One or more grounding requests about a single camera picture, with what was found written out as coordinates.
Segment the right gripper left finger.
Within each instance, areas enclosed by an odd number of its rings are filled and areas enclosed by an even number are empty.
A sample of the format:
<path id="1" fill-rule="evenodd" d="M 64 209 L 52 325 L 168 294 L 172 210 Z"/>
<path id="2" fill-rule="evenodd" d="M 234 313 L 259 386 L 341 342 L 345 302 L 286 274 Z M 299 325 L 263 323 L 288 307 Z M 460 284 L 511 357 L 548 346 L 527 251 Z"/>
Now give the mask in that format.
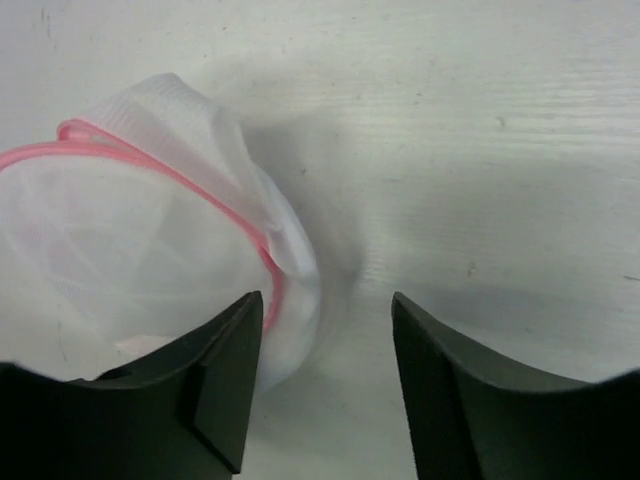
<path id="1" fill-rule="evenodd" d="M 5 479 L 229 479 L 242 466 L 263 302 L 251 292 L 201 327 L 94 380 L 1 366 Z"/>

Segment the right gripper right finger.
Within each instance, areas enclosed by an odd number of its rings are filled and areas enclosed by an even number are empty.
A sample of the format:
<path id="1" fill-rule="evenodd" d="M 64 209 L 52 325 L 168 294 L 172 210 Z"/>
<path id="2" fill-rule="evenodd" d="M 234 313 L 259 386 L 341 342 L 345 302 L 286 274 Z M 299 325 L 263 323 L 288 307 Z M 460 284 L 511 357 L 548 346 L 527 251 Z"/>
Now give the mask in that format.
<path id="1" fill-rule="evenodd" d="M 639 372 L 595 383 L 515 361 L 404 294 L 393 340 L 420 479 L 636 479 Z"/>

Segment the white mesh laundry bag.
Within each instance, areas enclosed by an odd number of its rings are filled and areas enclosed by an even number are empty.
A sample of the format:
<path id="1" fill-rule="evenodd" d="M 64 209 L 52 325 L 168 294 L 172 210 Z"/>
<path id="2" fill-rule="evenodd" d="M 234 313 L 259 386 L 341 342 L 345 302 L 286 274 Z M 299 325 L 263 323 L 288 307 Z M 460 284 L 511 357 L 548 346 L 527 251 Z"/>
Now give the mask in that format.
<path id="1" fill-rule="evenodd" d="M 239 125 L 174 74 L 1 156 L 1 357 L 92 378 L 263 299 L 257 389 L 293 374 L 320 317 L 308 236 Z"/>

